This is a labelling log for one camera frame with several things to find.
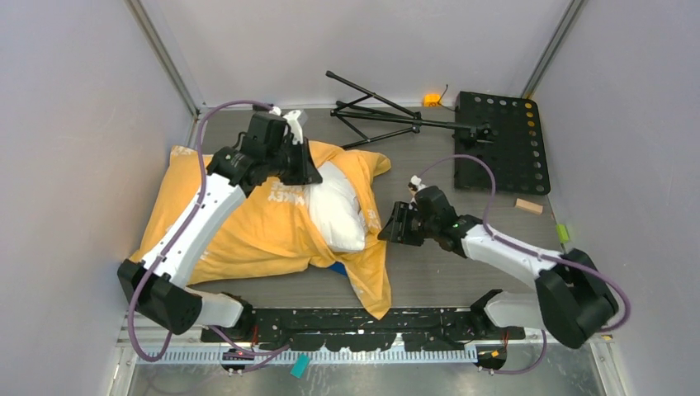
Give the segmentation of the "white pillow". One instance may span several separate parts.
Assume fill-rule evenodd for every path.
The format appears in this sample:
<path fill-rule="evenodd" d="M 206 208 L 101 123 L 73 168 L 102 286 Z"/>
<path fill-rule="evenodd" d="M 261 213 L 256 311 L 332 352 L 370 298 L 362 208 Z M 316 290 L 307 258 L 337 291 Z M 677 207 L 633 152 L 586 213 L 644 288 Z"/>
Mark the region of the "white pillow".
<path fill-rule="evenodd" d="M 310 219 L 333 252 L 365 249 L 367 224 L 353 185 L 330 161 L 318 169 L 322 182 L 305 188 Z"/>

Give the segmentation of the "yellow printed pillowcase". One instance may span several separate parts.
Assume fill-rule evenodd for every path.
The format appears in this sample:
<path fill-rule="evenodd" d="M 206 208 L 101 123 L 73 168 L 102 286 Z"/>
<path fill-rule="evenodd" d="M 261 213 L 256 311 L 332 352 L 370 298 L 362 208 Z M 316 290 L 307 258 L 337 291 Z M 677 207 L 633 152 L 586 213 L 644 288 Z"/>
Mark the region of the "yellow printed pillowcase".
<path fill-rule="evenodd" d="M 362 211 L 366 246 L 360 252 L 331 247 L 312 222 L 299 186 L 285 186 L 275 177 L 254 189 L 222 224 L 201 254 L 187 286 L 304 271 L 308 266 L 344 264 L 349 282 L 363 308 L 383 318 L 391 306 L 390 281 L 385 268 L 386 243 L 378 238 L 381 219 L 372 183 L 388 172 L 382 153 L 343 150 L 318 141 L 310 143 L 316 165 L 331 163 L 352 185 Z"/>

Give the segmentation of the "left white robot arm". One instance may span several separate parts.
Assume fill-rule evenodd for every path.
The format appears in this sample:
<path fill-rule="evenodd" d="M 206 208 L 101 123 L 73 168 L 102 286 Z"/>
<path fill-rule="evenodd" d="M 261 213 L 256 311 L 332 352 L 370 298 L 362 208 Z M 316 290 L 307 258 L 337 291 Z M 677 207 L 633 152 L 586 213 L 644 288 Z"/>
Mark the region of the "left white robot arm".
<path fill-rule="evenodd" d="M 304 136 L 306 115 L 255 113 L 239 146 L 223 147 L 201 166 L 201 186 L 159 242 L 138 262 L 125 260 L 117 276 L 130 313 L 141 314 L 174 335 L 195 325 L 213 325 L 231 340 L 253 330 L 244 302 L 231 295 L 189 290 L 201 255 L 222 224 L 268 178 L 288 186 L 318 184 L 323 178 Z"/>

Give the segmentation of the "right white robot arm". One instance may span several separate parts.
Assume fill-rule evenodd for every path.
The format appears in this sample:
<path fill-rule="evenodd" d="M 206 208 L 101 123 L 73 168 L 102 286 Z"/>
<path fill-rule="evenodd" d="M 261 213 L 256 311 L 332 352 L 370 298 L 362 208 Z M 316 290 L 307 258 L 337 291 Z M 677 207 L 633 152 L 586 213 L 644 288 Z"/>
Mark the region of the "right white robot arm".
<path fill-rule="evenodd" d="M 472 330 L 482 338 L 503 328 L 532 328 L 578 349 L 620 310 L 585 252 L 541 249 L 497 233 L 480 218 L 458 214 L 436 186 L 420 187 L 410 202 L 395 202 L 379 238 L 416 247 L 432 239 L 444 251 L 488 264 L 531 288 L 520 294 L 493 289 L 470 306 Z"/>

